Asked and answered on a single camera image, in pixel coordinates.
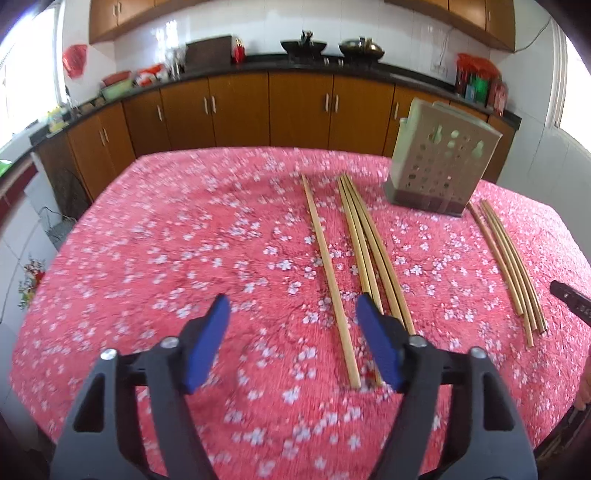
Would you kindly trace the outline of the person's right hand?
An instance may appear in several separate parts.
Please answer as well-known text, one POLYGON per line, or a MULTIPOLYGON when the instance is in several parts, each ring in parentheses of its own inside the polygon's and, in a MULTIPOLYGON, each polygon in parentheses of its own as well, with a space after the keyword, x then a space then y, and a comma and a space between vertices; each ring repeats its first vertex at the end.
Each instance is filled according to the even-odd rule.
POLYGON ((585 365, 580 376, 578 390, 574 399, 574 407, 583 411, 591 403, 591 351, 588 352, 585 365))

